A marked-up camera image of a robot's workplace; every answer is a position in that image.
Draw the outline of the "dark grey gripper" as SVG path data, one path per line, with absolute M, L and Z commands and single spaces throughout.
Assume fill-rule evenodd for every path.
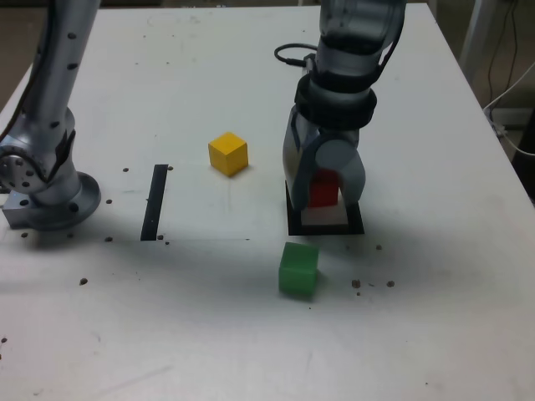
M 359 129 L 313 124 L 293 106 L 283 141 L 283 168 L 293 210 L 302 211 L 308 206 L 309 186 L 317 166 L 333 171 L 345 205 L 356 205 L 366 180 L 358 146 Z

